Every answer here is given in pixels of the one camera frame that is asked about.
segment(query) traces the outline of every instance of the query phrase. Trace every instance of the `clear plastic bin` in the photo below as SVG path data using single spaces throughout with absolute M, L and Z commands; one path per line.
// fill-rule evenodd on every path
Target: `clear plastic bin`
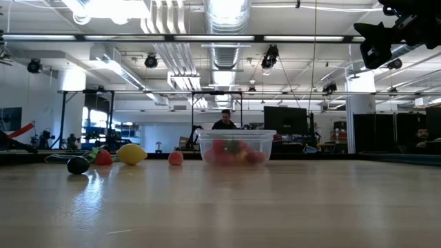
M 196 130 L 208 165 L 262 165 L 268 162 L 276 131 Z

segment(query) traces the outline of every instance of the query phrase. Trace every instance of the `black shirt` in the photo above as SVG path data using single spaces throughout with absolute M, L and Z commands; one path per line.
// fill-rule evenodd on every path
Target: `black shirt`
M 229 124 L 227 125 L 222 120 L 216 122 L 212 128 L 212 130 L 233 130 L 233 129 L 237 129 L 237 127 L 232 121 L 230 121 Z

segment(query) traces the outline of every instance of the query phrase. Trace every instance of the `ceiling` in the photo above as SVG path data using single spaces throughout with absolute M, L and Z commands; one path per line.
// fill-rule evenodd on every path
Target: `ceiling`
M 53 7 L 65 7 L 61 1 L 46 1 Z M 386 26 L 392 26 L 396 18 L 386 17 L 382 12 L 330 12 L 323 10 L 311 10 L 306 8 L 257 8 L 271 7 L 294 1 L 254 0 L 252 1 L 252 13 L 249 22 L 250 34 L 308 34 L 315 33 L 323 35 L 346 35 L 357 34 L 352 28 L 354 22 L 378 24 L 383 21 Z M 7 30 L 9 22 L 10 32 L 14 33 L 76 33 L 88 34 L 118 34 L 118 33 L 143 33 L 139 19 L 132 19 L 125 25 L 114 24 L 110 19 L 93 19 L 87 25 L 76 25 L 72 20 L 72 12 L 69 9 L 45 9 L 29 6 L 24 3 L 13 3 L 8 15 L 8 8 L 11 1 L 0 1 L 3 6 L 3 16 L 0 22 L 4 30 Z M 47 6 L 42 1 L 28 0 L 36 6 Z M 305 6 L 315 4 L 314 1 L 302 1 Z M 319 0 L 320 7 L 328 8 L 381 8 L 376 0 Z M 205 33 L 205 16 L 203 0 L 185 1 L 185 24 L 189 33 Z M 89 80 L 88 84 L 103 84 L 105 87 L 114 90 L 130 89 L 121 77 L 109 70 L 100 70 L 96 61 L 90 61 L 89 53 L 92 43 L 11 43 L 10 48 L 15 50 L 36 50 L 36 51 L 63 51 L 79 63 L 84 64 L 94 72 L 95 77 Z M 281 61 L 271 71 L 269 76 L 263 76 L 260 67 L 261 57 L 269 44 L 253 43 L 250 48 L 244 48 L 240 58 L 240 66 L 236 77 L 236 89 L 246 90 L 249 87 L 250 79 L 256 81 L 256 89 L 259 90 L 289 90 L 288 82 L 294 90 L 308 91 L 311 85 L 318 90 L 324 83 L 319 82 L 325 75 L 338 69 L 348 62 L 353 61 L 354 67 L 362 66 L 361 55 L 358 45 L 345 44 L 278 44 Z M 123 55 L 122 60 L 134 73 L 145 80 L 145 84 L 152 90 L 170 90 L 166 83 L 167 72 L 165 64 L 159 59 L 156 69 L 147 69 L 143 63 L 148 53 L 155 52 L 151 43 L 106 43 L 107 49 L 117 48 Z M 196 69 L 201 75 L 201 85 L 210 84 L 209 55 L 208 49 L 202 48 L 200 43 L 191 43 L 192 58 Z M 403 68 L 408 70 L 390 76 L 388 70 L 376 70 L 376 89 L 384 90 L 391 85 L 417 79 L 425 74 L 436 71 L 440 67 L 441 56 L 434 56 L 441 52 L 441 48 L 428 50 L 425 47 L 418 48 L 401 57 Z M 433 56 L 433 59 L 413 66 L 423 59 Z M 331 75 L 331 80 L 337 83 L 339 90 L 344 89 L 345 77 L 343 69 L 337 70 Z M 431 88 L 438 90 L 441 87 L 441 79 L 434 78 L 410 87 L 403 88 L 403 91 L 415 92 Z M 124 99 L 139 99 L 143 96 L 125 95 Z

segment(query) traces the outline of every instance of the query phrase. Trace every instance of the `table surface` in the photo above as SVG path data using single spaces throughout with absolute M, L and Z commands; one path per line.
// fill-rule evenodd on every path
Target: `table surface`
M 1 247 L 440 247 L 441 169 L 371 161 L 0 167 Z

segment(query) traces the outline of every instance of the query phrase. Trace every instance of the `wooden table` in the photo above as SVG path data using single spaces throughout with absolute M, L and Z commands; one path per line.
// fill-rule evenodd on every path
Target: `wooden table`
M 440 247 L 441 170 L 368 161 L 0 167 L 1 247 Z

